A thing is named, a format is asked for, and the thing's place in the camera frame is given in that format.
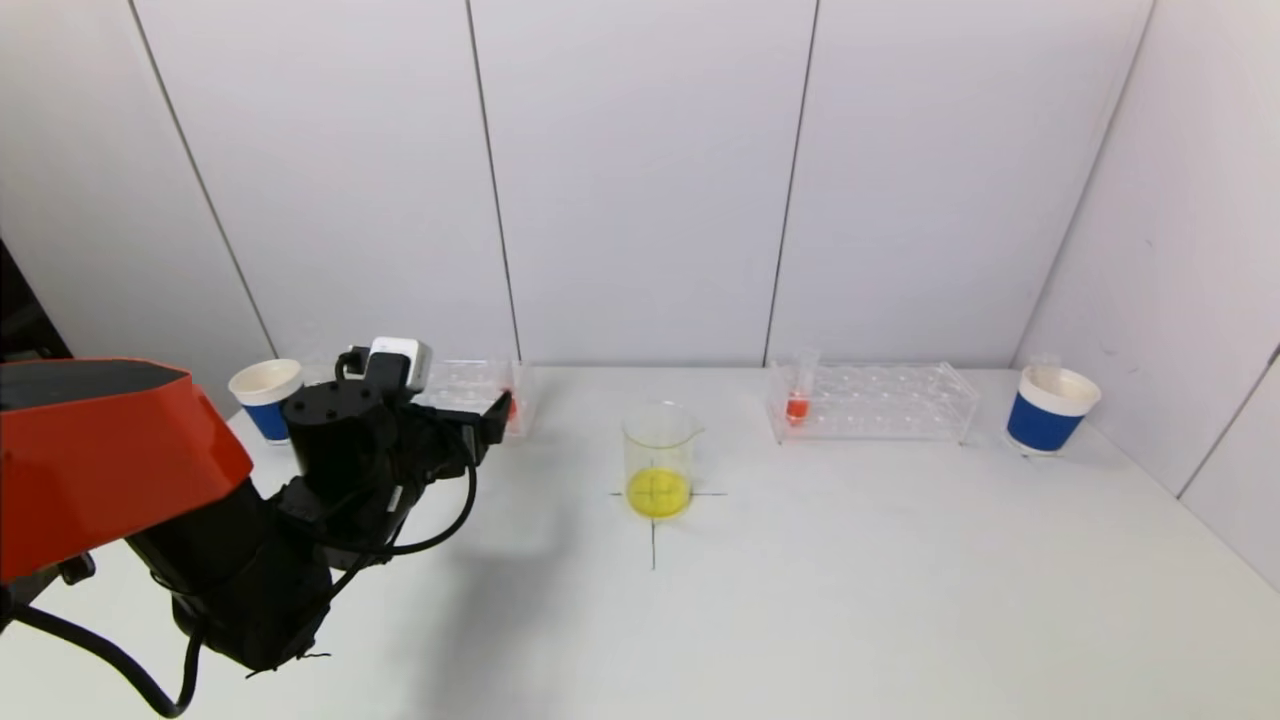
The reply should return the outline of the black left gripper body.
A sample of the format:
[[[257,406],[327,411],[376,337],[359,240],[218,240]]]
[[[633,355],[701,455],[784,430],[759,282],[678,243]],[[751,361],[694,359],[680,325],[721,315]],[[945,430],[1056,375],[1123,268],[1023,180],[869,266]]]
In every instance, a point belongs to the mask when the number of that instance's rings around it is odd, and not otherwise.
[[[399,460],[413,480],[442,480],[476,470],[488,450],[485,419],[476,413],[417,404],[397,409]]]

